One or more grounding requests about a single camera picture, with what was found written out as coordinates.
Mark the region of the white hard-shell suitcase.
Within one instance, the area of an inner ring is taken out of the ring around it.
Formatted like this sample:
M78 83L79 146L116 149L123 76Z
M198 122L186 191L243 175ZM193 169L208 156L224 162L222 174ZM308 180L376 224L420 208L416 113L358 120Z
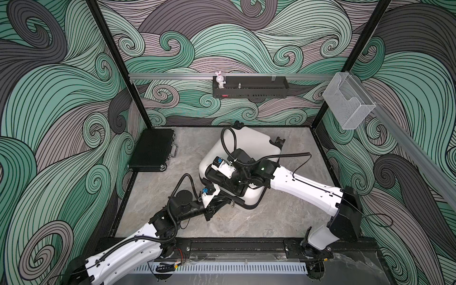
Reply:
M269 135L245 127L240 122L235 122L232 129L236 134L236 141L233 140L233 135L230 131L225 131L224 142L230 152L234 150L243 151L241 160L244 163L247 159L253 161L259 160L264 156L280 154L285 144L285 140L280 137L272 140ZM266 187L258 188L256 185L253 185L252 188L248 188L247 186L239 185L238 182L230 182L227 177L211 168L211 164L217 157L225 160L229 158L220 140L212 146L199 164L199 179L201 183L205 186L211 183L219 185L221 193L231 197L238 207L246 210L256 208L266 192Z

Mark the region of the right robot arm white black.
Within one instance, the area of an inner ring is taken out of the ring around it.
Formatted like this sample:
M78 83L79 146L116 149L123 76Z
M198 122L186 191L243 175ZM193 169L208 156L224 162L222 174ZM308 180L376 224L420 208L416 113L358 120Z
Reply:
M282 166L280 159L311 157L308 152L284 154L284 143L284 139L272 140L252 128L224 127L198 166L205 185L201 195L204 206L208 208L216 198L226 197L243 209L253 210L266 189L304 200L330 217L319 227L309 228L301 243L305 255L320 259L331 255L330 246L337 241L357 242L365 219L384 217L384 227L393 226L387 214L365 213L353 188L324 185Z

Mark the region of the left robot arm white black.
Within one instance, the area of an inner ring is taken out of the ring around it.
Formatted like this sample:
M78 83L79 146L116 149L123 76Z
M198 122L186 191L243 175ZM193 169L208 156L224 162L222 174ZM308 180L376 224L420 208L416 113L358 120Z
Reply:
M210 220L231 203L215 184L199 194L194 184L189 191L180 189L184 179L191 180L192 176L181 176L166 205L139 230L99 254L71 261L60 284L112 285L146 262L173 255L182 221L200 215Z

